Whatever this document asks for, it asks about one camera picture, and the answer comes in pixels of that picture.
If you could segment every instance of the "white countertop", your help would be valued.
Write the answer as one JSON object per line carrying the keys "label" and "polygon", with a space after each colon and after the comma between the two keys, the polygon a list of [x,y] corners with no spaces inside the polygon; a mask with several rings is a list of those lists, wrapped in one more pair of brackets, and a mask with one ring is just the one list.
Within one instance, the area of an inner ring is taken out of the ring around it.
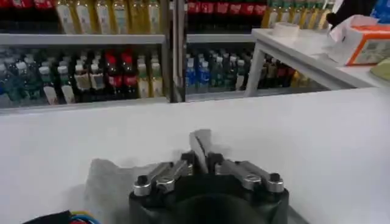
{"label": "white countertop", "polygon": [[256,39],[287,52],[297,59],[340,79],[354,87],[390,87],[390,82],[371,74],[370,66],[341,66],[327,56],[333,45],[326,32],[300,30],[296,39],[274,37],[272,29],[253,29]]}
{"label": "white countertop", "polygon": [[280,172],[310,223],[389,223],[389,111],[365,88],[0,116],[0,222],[79,209],[93,158],[164,161],[210,128],[228,158]]}

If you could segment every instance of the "plastic bottle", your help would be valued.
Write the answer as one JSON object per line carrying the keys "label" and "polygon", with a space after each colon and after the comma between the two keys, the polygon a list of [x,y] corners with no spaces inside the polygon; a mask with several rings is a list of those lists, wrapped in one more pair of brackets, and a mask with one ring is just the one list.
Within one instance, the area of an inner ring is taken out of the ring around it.
{"label": "plastic bottle", "polygon": [[245,79],[245,61],[244,60],[238,60],[237,61],[237,79],[236,79],[236,90],[243,90],[243,84],[244,84],[244,79]]}
{"label": "plastic bottle", "polygon": [[152,64],[152,94],[153,97],[163,97],[163,77],[161,76],[160,64]]}
{"label": "plastic bottle", "polygon": [[39,73],[43,82],[43,92],[46,96],[46,100],[50,105],[59,104],[59,100],[54,88],[54,83],[52,81],[52,74],[50,72],[49,67],[40,67]]}
{"label": "plastic bottle", "polygon": [[97,0],[95,7],[101,34],[115,34],[112,5],[108,0]]}
{"label": "plastic bottle", "polygon": [[151,25],[150,33],[156,34],[161,32],[160,4],[157,0],[149,0],[147,5],[149,14],[149,24]]}
{"label": "plastic bottle", "polygon": [[60,18],[62,29],[66,34],[80,33],[80,22],[73,0],[57,0],[56,10]]}
{"label": "plastic bottle", "polygon": [[[130,56],[127,56],[123,59],[123,61],[124,61],[123,83],[124,83],[124,86],[126,89],[125,90],[125,98],[126,99],[137,99],[138,98],[137,72],[134,70],[133,58]],[[145,78],[144,74],[140,74],[140,76],[142,76],[142,80],[140,79],[140,82],[143,82],[144,79],[146,79],[147,90],[143,89],[144,83],[142,83],[142,86],[140,87],[140,88],[142,88],[142,90],[140,89],[139,94],[145,93],[146,95],[142,95],[142,96],[148,97],[149,96],[149,82],[147,81],[146,66],[145,66],[145,70],[143,70],[143,66],[142,66],[141,71],[145,73],[146,78]]]}
{"label": "plastic bottle", "polygon": [[268,9],[261,22],[261,28],[274,28],[278,17],[279,6],[279,0],[271,0],[271,4],[268,5]]}
{"label": "plastic bottle", "polygon": [[138,90],[140,98],[149,97],[149,79],[146,73],[146,65],[144,63],[138,64]]}
{"label": "plastic bottle", "polygon": [[224,85],[225,72],[222,61],[222,57],[217,57],[216,63],[211,68],[210,86],[213,88],[221,88]]}
{"label": "plastic bottle", "polygon": [[75,103],[76,101],[74,100],[74,93],[71,82],[69,81],[68,67],[59,66],[57,70],[58,74],[60,75],[60,86],[65,98],[65,102],[67,104]]}
{"label": "plastic bottle", "polygon": [[132,32],[149,33],[149,16],[147,15],[147,7],[142,0],[133,0],[130,14],[132,16]]}
{"label": "plastic bottle", "polygon": [[112,3],[112,9],[116,33],[130,33],[131,25],[130,18],[128,17],[130,10],[128,9],[126,2],[124,0],[114,0]]}
{"label": "plastic bottle", "polygon": [[210,72],[208,70],[208,62],[202,62],[202,68],[200,69],[199,77],[199,91],[201,93],[206,93],[208,91],[208,83],[210,81]]}
{"label": "plastic bottle", "polygon": [[295,0],[294,8],[292,10],[292,24],[299,25],[302,13],[305,10],[305,0]]}
{"label": "plastic bottle", "polygon": [[92,0],[77,0],[76,12],[80,21],[82,34],[99,33],[96,11]]}

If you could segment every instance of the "metal shelf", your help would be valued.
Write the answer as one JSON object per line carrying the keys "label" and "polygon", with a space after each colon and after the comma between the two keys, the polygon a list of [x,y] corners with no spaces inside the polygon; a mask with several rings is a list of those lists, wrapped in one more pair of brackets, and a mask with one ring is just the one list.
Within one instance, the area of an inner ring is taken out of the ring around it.
{"label": "metal shelf", "polygon": [[187,43],[251,43],[255,37],[251,34],[188,34]]}
{"label": "metal shelf", "polygon": [[0,45],[162,44],[164,35],[66,35],[0,33]]}

